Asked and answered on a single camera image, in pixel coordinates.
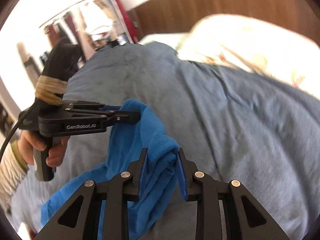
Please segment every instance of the white pillow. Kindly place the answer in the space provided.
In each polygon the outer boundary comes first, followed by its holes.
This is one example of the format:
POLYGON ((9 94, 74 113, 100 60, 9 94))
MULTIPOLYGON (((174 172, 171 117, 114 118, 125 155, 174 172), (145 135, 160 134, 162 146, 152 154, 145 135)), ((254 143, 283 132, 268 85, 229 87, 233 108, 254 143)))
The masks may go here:
POLYGON ((192 28, 177 56, 257 72, 320 98, 317 44, 255 18, 225 14, 205 17, 192 28))

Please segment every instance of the white wall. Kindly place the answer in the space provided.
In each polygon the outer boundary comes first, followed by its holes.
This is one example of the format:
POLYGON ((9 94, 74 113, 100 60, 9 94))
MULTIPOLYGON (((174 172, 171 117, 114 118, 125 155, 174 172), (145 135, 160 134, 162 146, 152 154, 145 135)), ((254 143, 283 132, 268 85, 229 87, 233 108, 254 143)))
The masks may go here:
MULTIPOLYGON (((34 101, 34 88, 17 53, 16 44, 25 43, 36 60, 49 50, 39 25, 79 0, 20 0, 0 31, 0 75, 18 107, 23 110, 34 101)), ((122 0, 130 10, 148 0, 122 0)))

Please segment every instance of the metal pivot screw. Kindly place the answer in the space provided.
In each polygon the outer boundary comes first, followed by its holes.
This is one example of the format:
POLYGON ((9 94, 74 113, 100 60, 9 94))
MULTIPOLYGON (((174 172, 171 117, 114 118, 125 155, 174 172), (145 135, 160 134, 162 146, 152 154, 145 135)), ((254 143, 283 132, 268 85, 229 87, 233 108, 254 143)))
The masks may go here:
POLYGON ((130 172, 128 172, 128 171, 123 171, 123 172, 121 172, 121 177, 127 178, 127 177, 129 177, 129 176, 130 176, 130 172))
POLYGON ((234 187, 239 187, 241 185, 239 180, 234 179, 233 181, 231 181, 232 186, 234 187))
POLYGON ((203 178, 204 177, 204 173, 202 171, 197 171, 197 172, 195 172, 195 176, 197 178, 203 178))
POLYGON ((94 184, 94 182, 91 179, 86 180, 85 183, 84 183, 84 185, 86 187, 91 187, 93 184, 94 184))

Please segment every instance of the tan rope wrapping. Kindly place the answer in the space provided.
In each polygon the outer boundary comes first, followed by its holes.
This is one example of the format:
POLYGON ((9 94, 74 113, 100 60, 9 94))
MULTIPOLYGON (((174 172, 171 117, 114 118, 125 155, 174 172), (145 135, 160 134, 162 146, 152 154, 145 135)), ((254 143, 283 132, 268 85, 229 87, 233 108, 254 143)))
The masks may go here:
POLYGON ((57 78, 41 75, 36 85, 36 98, 50 105, 61 105, 62 99, 55 94, 64 94, 67 91, 68 82, 57 78))

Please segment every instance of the black cable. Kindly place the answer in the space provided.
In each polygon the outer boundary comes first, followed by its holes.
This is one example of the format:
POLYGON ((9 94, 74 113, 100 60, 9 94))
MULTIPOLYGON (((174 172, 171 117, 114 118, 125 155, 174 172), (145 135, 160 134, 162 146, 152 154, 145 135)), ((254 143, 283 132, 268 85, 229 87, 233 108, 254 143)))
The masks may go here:
POLYGON ((11 137, 14 135, 14 133, 16 132, 16 130, 18 129, 19 125, 23 122, 23 120, 28 116, 28 114, 32 111, 33 108, 35 108, 35 106, 38 104, 39 99, 36 98, 36 100, 34 101, 34 103, 32 104, 32 106, 29 107, 29 109, 23 114, 23 116, 17 121, 17 123, 15 124, 15 126, 11 129, 11 131, 9 132, 8 136, 5 138, 2 146, 1 146, 1 150, 0 150, 0 162, 2 160, 2 156, 4 154, 4 151, 8 145, 8 143, 11 140, 11 137))

